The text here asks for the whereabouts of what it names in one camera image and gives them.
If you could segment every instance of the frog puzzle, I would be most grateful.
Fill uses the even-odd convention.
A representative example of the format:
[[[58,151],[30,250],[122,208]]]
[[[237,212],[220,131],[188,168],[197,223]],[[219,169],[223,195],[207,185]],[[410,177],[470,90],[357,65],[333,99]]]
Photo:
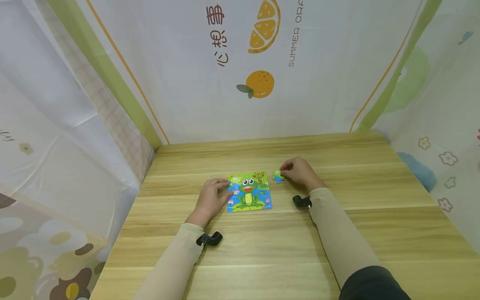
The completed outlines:
[[[229,213],[272,208],[266,172],[230,175],[228,180],[228,190],[233,191],[227,202]]]

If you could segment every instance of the hand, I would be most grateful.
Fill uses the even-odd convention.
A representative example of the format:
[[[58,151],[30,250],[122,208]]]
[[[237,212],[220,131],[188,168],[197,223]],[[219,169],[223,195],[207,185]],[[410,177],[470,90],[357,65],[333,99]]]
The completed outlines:
[[[326,188],[327,185],[321,180],[308,162],[301,157],[294,157],[280,167],[281,175],[292,181],[304,185],[308,192],[316,188]]]
[[[218,192],[229,184],[230,181],[226,179],[215,178],[207,180],[200,192],[195,209],[185,220],[185,223],[191,223],[205,228],[210,219],[218,214],[223,205],[227,203],[233,195],[233,191],[230,191],[222,197],[218,196]]]

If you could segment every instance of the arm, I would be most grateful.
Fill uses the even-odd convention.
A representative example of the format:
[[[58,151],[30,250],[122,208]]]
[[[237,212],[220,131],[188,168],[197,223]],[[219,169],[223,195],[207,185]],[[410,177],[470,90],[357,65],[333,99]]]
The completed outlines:
[[[182,298],[193,266],[203,250],[203,246],[198,246],[196,241],[204,233],[210,219],[230,199],[232,192],[218,196],[218,191],[228,184],[225,179],[206,182],[194,211],[180,226],[177,235],[142,283],[135,300]]]
[[[358,270],[380,261],[332,192],[325,186],[310,191],[310,216],[317,225],[325,254],[340,288]]]
[[[309,191],[310,216],[342,290],[340,299],[409,299],[307,161],[295,157],[280,170]]]

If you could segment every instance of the left hand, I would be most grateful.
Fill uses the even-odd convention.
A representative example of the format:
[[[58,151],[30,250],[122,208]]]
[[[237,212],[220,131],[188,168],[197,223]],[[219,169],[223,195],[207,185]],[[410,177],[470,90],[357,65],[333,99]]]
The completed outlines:
[[[227,192],[221,197],[218,195],[218,192],[229,184],[230,181],[226,179],[215,178],[207,180],[200,192],[195,209],[185,220],[185,223],[205,228],[210,219],[218,214],[223,205],[233,195],[233,191]]]

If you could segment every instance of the cartoon tree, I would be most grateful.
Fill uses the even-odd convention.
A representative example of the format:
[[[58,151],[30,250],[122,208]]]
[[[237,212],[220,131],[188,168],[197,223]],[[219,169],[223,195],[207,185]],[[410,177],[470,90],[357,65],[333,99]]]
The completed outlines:
[[[264,183],[264,180],[266,179],[264,172],[254,173],[253,177],[257,179],[259,185],[262,185]]]

